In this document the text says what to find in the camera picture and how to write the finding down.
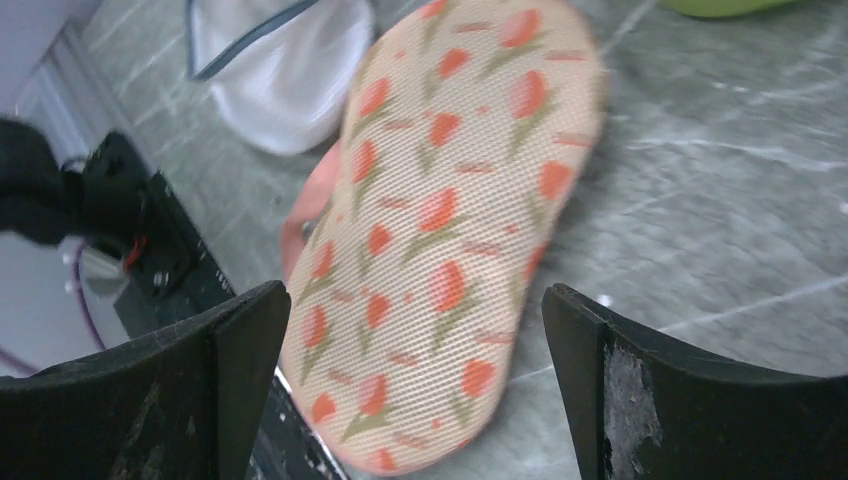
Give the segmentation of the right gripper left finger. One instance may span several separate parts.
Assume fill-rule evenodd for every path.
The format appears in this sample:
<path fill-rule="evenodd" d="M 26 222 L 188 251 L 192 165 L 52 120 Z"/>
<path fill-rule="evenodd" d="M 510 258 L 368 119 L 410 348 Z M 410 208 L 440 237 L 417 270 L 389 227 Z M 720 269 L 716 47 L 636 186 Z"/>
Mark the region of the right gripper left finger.
<path fill-rule="evenodd" d="M 100 353 L 1 381 L 5 479 L 242 479 L 284 339 L 269 281 Z"/>

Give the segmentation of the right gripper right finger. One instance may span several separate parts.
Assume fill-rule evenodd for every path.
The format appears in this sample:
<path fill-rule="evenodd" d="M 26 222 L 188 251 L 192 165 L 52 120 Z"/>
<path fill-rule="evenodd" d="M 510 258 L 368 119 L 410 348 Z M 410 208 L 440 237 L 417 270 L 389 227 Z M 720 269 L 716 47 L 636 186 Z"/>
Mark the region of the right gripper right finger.
<path fill-rule="evenodd" d="M 733 360 L 556 284 L 545 334 L 584 479 L 843 479 L 847 379 Z"/>

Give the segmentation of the floral mesh laundry bag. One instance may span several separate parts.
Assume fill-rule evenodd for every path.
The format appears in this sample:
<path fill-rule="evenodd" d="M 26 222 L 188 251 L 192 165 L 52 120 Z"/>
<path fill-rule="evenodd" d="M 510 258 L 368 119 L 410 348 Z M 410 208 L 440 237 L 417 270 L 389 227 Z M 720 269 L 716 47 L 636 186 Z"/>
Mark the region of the floral mesh laundry bag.
<path fill-rule="evenodd" d="M 360 61 L 282 233 L 280 366 L 339 460 L 411 473 L 491 419 L 604 83 L 567 1 L 432 1 Z"/>

